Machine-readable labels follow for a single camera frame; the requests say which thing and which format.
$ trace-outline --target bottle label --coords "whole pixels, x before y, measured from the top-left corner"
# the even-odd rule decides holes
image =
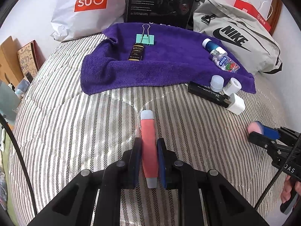
[[[219,46],[216,45],[213,41],[209,41],[207,42],[207,44],[205,45],[205,49],[210,53],[212,52],[214,49],[217,49]]]
[[[131,54],[130,54],[128,60],[140,61],[142,59],[143,50],[144,50],[143,43],[135,43],[133,45],[133,48],[131,50]]]
[[[219,65],[223,66],[223,64],[227,61],[227,57],[222,57],[221,60],[219,61]]]

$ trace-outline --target black box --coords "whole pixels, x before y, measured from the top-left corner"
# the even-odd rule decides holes
[[[128,0],[127,22],[186,28],[195,0]]]

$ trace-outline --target human hand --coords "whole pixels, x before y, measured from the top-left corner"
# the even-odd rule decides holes
[[[296,192],[301,195],[301,182],[297,181],[295,184],[291,183],[290,176],[287,175],[284,181],[283,190],[281,192],[280,198],[282,203],[285,203],[290,199],[290,192],[292,188],[295,186]]]

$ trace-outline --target green fabric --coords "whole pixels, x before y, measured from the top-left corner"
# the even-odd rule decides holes
[[[11,140],[10,140],[8,134],[6,134],[5,150],[4,150],[4,152],[2,152],[2,160],[3,160],[3,168],[4,168],[5,179],[6,179],[6,184],[7,184],[7,197],[8,197],[7,198],[7,212],[8,212],[9,217],[13,221],[13,224],[16,226],[19,226],[17,218],[16,218],[13,202],[11,200],[11,188],[9,186],[9,179],[8,179],[8,160],[9,160],[9,149],[10,149],[11,145],[12,145]]]

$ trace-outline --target bed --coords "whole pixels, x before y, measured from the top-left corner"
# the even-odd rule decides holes
[[[86,95],[80,86],[85,55],[105,39],[95,34],[61,43],[46,60],[19,107],[14,134],[33,185],[38,211],[83,169],[97,171],[121,158],[140,135],[144,109],[156,115],[157,137],[195,169],[218,170],[251,204],[274,176],[267,153],[247,140],[246,128],[259,120],[286,126],[271,83],[255,76],[257,93],[243,91],[246,110],[233,113],[187,92],[186,84],[130,87]],[[20,226],[34,217],[29,191],[14,149],[9,187]],[[265,218],[279,200],[284,174],[258,212]],[[176,225],[177,193],[160,185],[148,189],[143,174],[135,190],[121,193],[120,225]]]

